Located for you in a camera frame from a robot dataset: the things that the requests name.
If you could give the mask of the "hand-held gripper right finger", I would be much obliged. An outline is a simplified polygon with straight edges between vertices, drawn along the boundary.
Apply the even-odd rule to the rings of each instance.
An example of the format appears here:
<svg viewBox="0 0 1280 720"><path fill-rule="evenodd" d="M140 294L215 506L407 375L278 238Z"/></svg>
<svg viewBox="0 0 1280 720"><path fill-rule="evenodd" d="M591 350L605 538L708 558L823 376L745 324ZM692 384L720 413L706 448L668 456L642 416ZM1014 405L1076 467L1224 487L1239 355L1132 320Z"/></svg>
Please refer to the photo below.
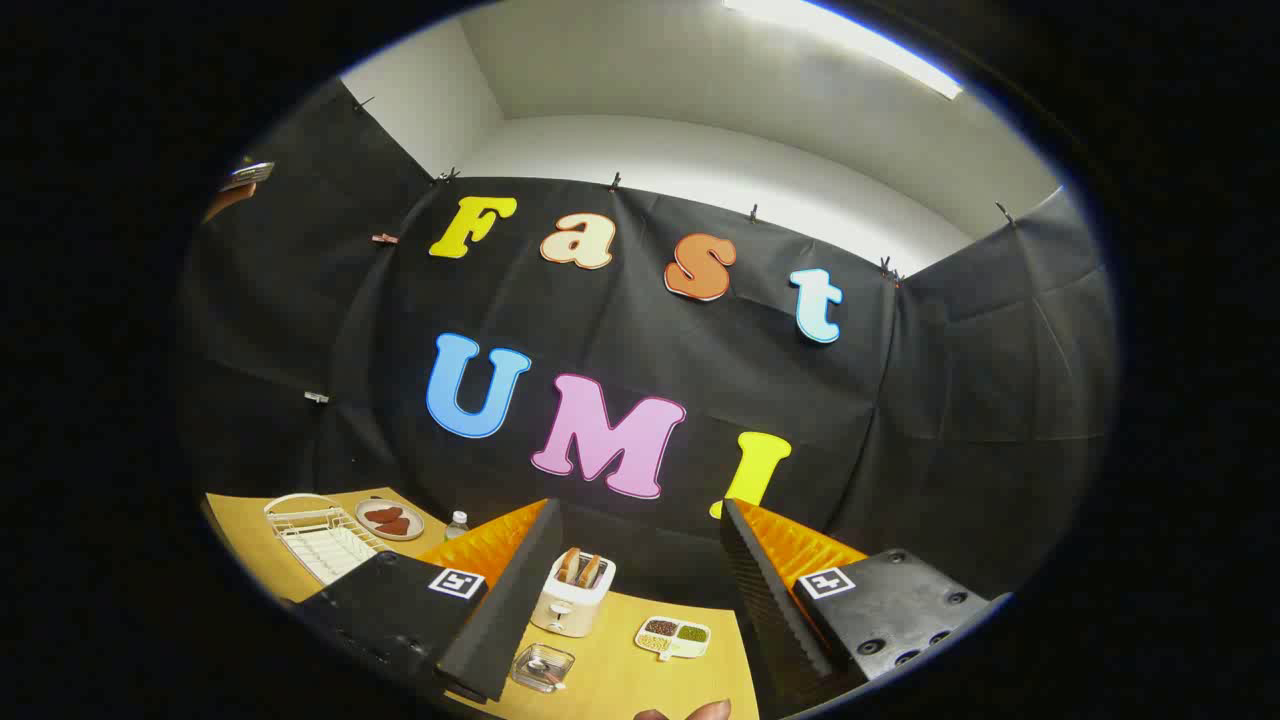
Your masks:
<svg viewBox="0 0 1280 720"><path fill-rule="evenodd" d="M727 553L771 683L795 716L902 676L1006 605L906 550L863 553L740 498Z"/></svg>

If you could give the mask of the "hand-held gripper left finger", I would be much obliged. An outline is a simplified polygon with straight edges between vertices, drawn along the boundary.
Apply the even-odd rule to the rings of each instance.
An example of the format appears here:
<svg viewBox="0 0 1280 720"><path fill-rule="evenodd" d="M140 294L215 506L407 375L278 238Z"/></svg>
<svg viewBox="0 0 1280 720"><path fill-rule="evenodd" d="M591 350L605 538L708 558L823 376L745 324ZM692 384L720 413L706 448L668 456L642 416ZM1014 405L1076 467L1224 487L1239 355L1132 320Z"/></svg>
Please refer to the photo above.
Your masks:
<svg viewBox="0 0 1280 720"><path fill-rule="evenodd" d="M419 557L378 552L294 614L419 694L497 701L563 538L561 502L539 500Z"/></svg>

